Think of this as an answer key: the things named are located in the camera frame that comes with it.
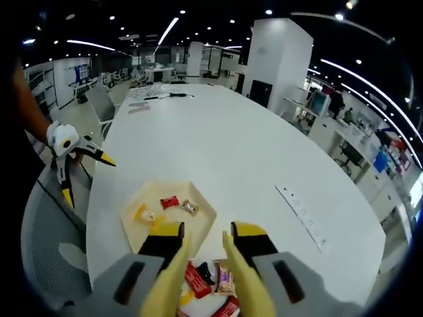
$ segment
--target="black ceiling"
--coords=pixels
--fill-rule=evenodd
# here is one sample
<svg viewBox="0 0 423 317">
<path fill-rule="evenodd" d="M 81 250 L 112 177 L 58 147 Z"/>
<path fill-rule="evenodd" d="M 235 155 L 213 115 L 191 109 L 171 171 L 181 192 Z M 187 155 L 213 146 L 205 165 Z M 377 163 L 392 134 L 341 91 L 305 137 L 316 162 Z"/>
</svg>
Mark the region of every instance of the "black ceiling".
<svg viewBox="0 0 423 317">
<path fill-rule="evenodd" d="M 49 58 L 64 58 L 108 51 L 67 44 L 66 40 L 82 40 L 103 46 L 126 51 L 130 41 L 118 38 L 126 34 L 139 34 L 135 42 L 142 47 L 157 45 L 152 39 L 159 40 L 166 27 L 174 17 L 179 17 L 162 45 L 187 45 L 191 40 L 214 44 L 219 41 L 222 46 L 248 46 L 247 37 L 251 37 L 250 28 L 254 20 L 268 18 L 266 9 L 271 9 L 271 17 L 291 17 L 304 28 L 314 39 L 311 67 L 317 66 L 320 78 L 328 76 L 328 82 L 339 83 L 337 76 L 342 75 L 342 82 L 360 92 L 372 91 L 368 86 L 332 66 L 321 63 L 327 59 L 363 76 L 386 94 L 388 94 L 409 116 L 417 126 L 422 115 L 421 101 L 418 95 L 409 107 L 404 101 L 410 94 L 411 76 L 414 88 L 419 93 L 420 74 L 415 69 L 415 55 L 410 55 L 414 47 L 413 34 L 421 27 L 413 27 L 411 22 L 418 22 L 410 14 L 413 10 L 406 6 L 378 0 L 360 0 L 351 10 L 345 8 L 346 0 L 305 1 L 305 0 L 264 0 L 264 1 L 135 1 L 135 0 L 74 0 L 74 1 L 38 1 L 29 4 L 22 13 L 21 39 L 35 38 L 36 43 L 25 46 L 22 63 L 34 65 Z M 320 13 L 334 15 L 342 12 L 352 22 L 373 30 L 380 36 L 395 41 L 387 44 L 362 30 L 333 20 L 315 17 L 290 16 L 292 12 Z M 66 20 L 66 16 L 74 13 L 75 18 Z M 149 34 L 157 34 L 156 38 L 147 38 Z M 358 65 L 355 60 L 362 60 Z M 388 104 L 387 112 L 394 112 L 393 119 L 407 136 L 414 136 L 413 146 L 423 153 L 423 145 L 414 135 L 408 124 L 398 112 Z"/>
</svg>

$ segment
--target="gray chair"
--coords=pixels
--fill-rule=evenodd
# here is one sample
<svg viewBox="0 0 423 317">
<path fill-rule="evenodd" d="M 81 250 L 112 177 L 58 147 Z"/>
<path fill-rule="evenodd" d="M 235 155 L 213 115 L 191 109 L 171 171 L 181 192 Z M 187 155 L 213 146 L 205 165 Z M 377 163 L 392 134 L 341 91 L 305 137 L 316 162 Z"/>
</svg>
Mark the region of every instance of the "gray chair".
<svg viewBox="0 0 423 317">
<path fill-rule="evenodd" d="M 91 178 L 80 166 L 72 166 L 75 210 L 87 208 Z M 35 183 L 26 204 L 20 236 L 22 264 L 32 290 L 51 310 L 91 293 L 88 273 L 74 263 L 85 261 L 85 225 L 65 202 L 56 171 L 48 164 Z M 63 254 L 71 246 L 78 254 Z"/>
<path fill-rule="evenodd" d="M 102 136 L 105 138 L 120 104 L 114 104 L 107 90 L 101 85 L 88 90 L 85 96 L 97 115 L 98 124 L 101 126 Z"/>
</svg>

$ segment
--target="red object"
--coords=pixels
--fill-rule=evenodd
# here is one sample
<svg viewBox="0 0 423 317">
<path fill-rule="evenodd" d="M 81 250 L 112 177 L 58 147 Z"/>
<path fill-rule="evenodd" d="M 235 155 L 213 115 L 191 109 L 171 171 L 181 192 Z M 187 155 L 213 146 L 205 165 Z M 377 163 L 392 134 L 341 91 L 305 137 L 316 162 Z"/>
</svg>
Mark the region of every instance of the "red object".
<svg viewBox="0 0 423 317">
<path fill-rule="evenodd" d="M 160 199 L 160 202 L 161 202 L 161 205 L 163 206 L 163 209 L 179 206 L 179 201 L 178 201 L 178 198 L 176 198 L 176 196 Z"/>
<path fill-rule="evenodd" d="M 198 274 L 191 261 L 188 262 L 185 271 L 185 280 L 191 286 L 197 299 L 201 299 L 212 292 L 212 288 Z"/>
<path fill-rule="evenodd" d="M 238 309 L 239 300 L 235 296 L 229 296 L 226 303 L 219 308 L 211 317 L 231 317 L 232 314 Z"/>
</svg>

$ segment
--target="white power strip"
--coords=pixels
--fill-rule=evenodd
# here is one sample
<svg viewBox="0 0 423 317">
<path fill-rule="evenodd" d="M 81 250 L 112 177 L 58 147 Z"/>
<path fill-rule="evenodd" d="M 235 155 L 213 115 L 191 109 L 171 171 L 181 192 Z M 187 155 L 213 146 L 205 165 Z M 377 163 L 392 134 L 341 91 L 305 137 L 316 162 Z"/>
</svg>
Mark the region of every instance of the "white power strip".
<svg viewBox="0 0 423 317">
<path fill-rule="evenodd" d="M 308 208 L 302 199 L 297 194 L 293 193 L 288 187 L 276 186 L 276 189 L 292 208 L 303 226 L 307 229 L 307 232 L 310 234 L 319 250 L 323 254 L 328 254 L 331 248 L 330 243 L 325 237 L 320 224 L 318 224 L 316 218 L 311 214 L 310 208 Z"/>
</svg>

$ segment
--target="office desk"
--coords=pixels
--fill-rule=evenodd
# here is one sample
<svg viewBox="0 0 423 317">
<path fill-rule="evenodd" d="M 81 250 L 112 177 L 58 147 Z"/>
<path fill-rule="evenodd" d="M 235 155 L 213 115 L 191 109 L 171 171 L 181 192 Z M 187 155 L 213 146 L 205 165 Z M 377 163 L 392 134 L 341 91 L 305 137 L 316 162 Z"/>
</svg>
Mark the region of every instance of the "office desk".
<svg viewBox="0 0 423 317">
<path fill-rule="evenodd" d="M 230 230 L 231 221 L 255 223 L 280 252 L 291 252 L 319 273 L 332 296 L 365 304 L 385 234 L 332 159 L 289 123 L 232 90 L 162 89 L 195 97 L 151 100 L 150 110 L 128 114 L 137 101 L 130 92 L 104 140 L 102 149 L 117 167 L 95 166 L 87 215 L 91 281 L 130 252 L 120 211 L 141 185 L 190 180 L 217 211 L 198 259 L 226 258 L 222 231 Z M 289 186 L 312 207 L 332 246 L 328 254 L 319 251 L 275 185 Z"/>
</svg>

